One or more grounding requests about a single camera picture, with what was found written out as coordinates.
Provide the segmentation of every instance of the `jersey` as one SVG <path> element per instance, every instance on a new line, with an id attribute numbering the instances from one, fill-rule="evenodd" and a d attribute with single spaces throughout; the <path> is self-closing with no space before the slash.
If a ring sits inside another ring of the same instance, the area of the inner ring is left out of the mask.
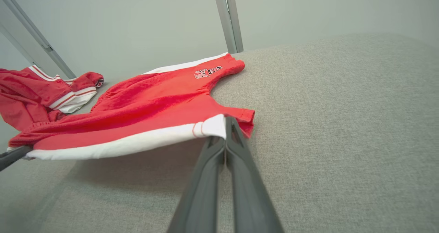
<path id="1" fill-rule="evenodd" d="M 94 72 L 62 80 L 37 66 L 0 69 L 0 112 L 5 122 L 21 131 L 35 123 L 55 122 L 81 108 L 103 82 L 104 77 Z"/>
<path id="2" fill-rule="evenodd" d="M 254 111 L 224 107 L 210 96 L 222 77 L 244 66 L 224 53 L 154 69 L 112 86 L 90 113 L 34 124 L 9 145 L 34 145 L 32 158 L 115 157 L 194 138 L 226 138 L 225 116 L 235 117 L 249 137 Z"/>

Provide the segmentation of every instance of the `white panel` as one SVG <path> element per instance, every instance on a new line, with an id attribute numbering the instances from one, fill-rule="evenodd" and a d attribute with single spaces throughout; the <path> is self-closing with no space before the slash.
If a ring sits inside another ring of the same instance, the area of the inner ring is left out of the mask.
<path id="1" fill-rule="evenodd" d="M 348 33 L 395 33 L 439 47 L 438 0 L 236 0 L 244 49 Z"/>
<path id="2" fill-rule="evenodd" d="M 147 72 L 227 51 L 215 0 L 16 0 L 75 74 Z"/>
<path id="3" fill-rule="evenodd" d="M 50 75 L 60 75 L 67 79 L 67 76 L 59 69 L 53 60 L 47 55 L 37 41 L 30 35 L 21 22 L 9 10 L 3 0 L 0 0 L 0 24 L 7 30 L 7 32 L 15 38 L 18 44 L 33 58 L 44 71 Z"/>
<path id="4" fill-rule="evenodd" d="M 21 70 L 31 66 L 27 59 L 0 33 L 0 68 Z"/>

